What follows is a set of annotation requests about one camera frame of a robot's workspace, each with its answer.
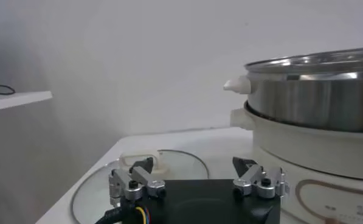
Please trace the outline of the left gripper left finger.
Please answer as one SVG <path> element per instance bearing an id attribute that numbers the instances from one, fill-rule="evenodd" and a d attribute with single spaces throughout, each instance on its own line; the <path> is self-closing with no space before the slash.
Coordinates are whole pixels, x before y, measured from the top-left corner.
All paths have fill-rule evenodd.
<path id="1" fill-rule="evenodd" d="M 136 203 L 144 196 L 163 199 L 167 189 L 165 181 L 151 174 L 153 158 L 135 162 L 128 170 L 113 169 L 108 176 L 109 200 L 113 207 Z"/>

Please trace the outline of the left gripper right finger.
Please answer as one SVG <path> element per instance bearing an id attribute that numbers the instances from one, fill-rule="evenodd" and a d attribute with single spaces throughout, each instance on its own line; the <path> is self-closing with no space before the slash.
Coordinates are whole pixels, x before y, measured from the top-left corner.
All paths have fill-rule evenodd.
<path id="1" fill-rule="evenodd" d="M 289 184 L 281 167 L 266 170 L 252 159 L 239 157 L 233 157 L 232 164 L 238 175 L 232 182 L 236 197 L 256 194 L 260 198 L 272 199 L 289 194 Z"/>

